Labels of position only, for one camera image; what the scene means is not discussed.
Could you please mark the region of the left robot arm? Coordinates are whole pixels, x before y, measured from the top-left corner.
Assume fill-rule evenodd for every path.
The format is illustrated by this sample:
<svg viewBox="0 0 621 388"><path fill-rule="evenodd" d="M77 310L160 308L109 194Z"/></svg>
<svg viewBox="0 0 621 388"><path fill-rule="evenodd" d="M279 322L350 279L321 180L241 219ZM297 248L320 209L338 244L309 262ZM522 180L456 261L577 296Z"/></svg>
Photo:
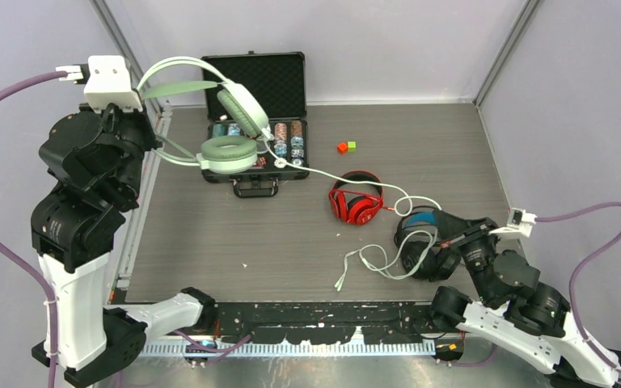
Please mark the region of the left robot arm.
<svg viewBox="0 0 621 388"><path fill-rule="evenodd" d="M89 387L131 365L147 342L183 328L209 333L215 301L187 287L161 302L107 308L105 268L125 214L138 207L144 157L159 147L140 109L88 106L61 118L39 149L55 178L33 209L32 245L55 296L57 317L33 356Z"/></svg>

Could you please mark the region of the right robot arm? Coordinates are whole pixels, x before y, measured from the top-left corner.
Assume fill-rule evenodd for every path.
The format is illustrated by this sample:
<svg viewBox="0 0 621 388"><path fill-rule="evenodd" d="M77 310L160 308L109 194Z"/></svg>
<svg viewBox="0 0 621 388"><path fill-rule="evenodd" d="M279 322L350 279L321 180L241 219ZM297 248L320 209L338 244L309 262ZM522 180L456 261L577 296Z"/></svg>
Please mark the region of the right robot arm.
<svg viewBox="0 0 621 388"><path fill-rule="evenodd" d="M498 226L436 210L433 219L442 253L464 262L479 296L473 301L454 287L439 287L429 307L434 328L478 335L522 358L554 387L621 386L621 351L585 329L574 298L543 283L516 251L496 249L502 239L529 236L540 217L511 209L506 225Z"/></svg>

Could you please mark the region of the black blue headphones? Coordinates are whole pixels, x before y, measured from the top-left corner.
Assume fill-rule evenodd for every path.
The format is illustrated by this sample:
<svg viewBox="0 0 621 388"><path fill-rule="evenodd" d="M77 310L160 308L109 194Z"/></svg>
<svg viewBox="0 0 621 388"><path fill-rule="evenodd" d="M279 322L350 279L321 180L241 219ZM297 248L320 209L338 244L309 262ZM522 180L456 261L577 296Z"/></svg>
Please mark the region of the black blue headphones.
<svg viewBox="0 0 621 388"><path fill-rule="evenodd" d="M394 234L394 244L400 249L398 257L404 270L414 270L414 279L429 282L449 279L462 261L455 253L443 251L439 247L439 237L435 237L435 243L430 248L430 240L423 234L414 234L408 238L413 231L425 231L426 226L433 227L434 233L438 232L433 216L434 209L432 205L416 206L411 214L400 219Z"/></svg>

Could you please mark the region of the red headphones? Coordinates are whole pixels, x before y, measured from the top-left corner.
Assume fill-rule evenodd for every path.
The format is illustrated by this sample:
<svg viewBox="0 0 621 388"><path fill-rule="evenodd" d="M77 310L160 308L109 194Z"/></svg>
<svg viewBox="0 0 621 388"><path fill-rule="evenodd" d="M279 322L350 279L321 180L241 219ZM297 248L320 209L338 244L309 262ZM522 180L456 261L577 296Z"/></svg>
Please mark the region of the red headphones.
<svg viewBox="0 0 621 388"><path fill-rule="evenodd" d="M348 180L355 184L366 181L375 194L343 189ZM368 171L348 171L338 179L328 193L329 203L334 216L348 224L362 226L373 219L381 209L385 209L382 181Z"/></svg>

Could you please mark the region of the mint green headphones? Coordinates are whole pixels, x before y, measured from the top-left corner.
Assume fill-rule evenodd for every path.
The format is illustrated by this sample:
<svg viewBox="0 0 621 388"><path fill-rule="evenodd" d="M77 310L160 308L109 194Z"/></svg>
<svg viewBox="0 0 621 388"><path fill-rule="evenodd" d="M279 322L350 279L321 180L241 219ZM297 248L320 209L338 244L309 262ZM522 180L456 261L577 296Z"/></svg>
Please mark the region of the mint green headphones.
<svg viewBox="0 0 621 388"><path fill-rule="evenodd" d="M148 85L156 74L178 65L199 67L217 79ZM225 113L212 123L210 138L195 154L158 134L159 145L154 153L165 162L198 167L219 175L235 175L253 167L259 161L260 151L267 151L269 142L274 140L270 119L253 94L243 84L228 78L200 58L177 56L158 61L141 76L137 89L143 101L215 89L216 98L225 109Z"/></svg>

